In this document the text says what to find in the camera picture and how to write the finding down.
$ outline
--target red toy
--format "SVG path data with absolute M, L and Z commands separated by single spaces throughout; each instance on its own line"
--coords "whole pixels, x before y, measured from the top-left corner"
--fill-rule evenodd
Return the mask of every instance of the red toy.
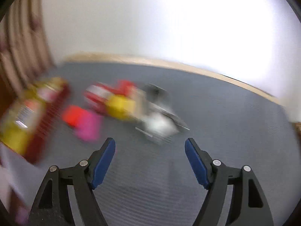
M 133 82 L 120 80 L 118 88 L 115 89 L 103 83 L 95 83 L 87 88 L 84 93 L 86 102 L 98 113 L 106 115 L 106 102 L 111 95 L 123 95 L 128 97 L 131 93 Z

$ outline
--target metal pivot screw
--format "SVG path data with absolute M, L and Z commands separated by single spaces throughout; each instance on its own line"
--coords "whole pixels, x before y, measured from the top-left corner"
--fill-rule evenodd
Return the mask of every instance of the metal pivot screw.
M 82 167 L 88 165 L 88 162 L 86 160 L 82 160 L 80 163 L 79 163 Z
M 214 160 L 213 165 L 216 165 L 217 167 L 220 166 L 222 163 L 220 160 Z
M 51 172 L 54 172 L 56 170 L 56 166 L 51 166 L 50 168 L 49 168 L 49 171 L 51 171 Z
M 244 166 L 243 169 L 244 169 L 246 172 L 251 171 L 251 167 L 249 167 L 249 166 Z

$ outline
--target yellow object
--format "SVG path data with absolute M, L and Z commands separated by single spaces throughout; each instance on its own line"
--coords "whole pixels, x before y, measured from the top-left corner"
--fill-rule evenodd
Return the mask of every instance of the yellow object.
M 36 128 L 64 81 L 59 77 L 37 82 L 24 91 L 8 112 L 1 126 L 0 140 L 20 155 L 24 155 Z
M 122 121 L 130 119 L 129 113 L 133 112 L 135 102 L 123 95 L 112 95 L 106 102 L 108 115 Z

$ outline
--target orange object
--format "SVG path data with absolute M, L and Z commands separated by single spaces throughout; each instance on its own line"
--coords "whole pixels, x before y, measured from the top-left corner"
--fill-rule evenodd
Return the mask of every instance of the orange object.
M 79 119 L 87 110 L 76 105 L 70 105 L 63 113 L 62 119 L 68 125 L 76 127 Z

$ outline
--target bottle label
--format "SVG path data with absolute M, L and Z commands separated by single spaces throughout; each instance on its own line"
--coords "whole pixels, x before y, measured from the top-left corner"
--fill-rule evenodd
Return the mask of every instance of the bottle label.
M 41 103 L 34 99 L 24 101 L 17 114 L 16 124 L 21 128 L 31 129 L 37 125 L 41 113 Z

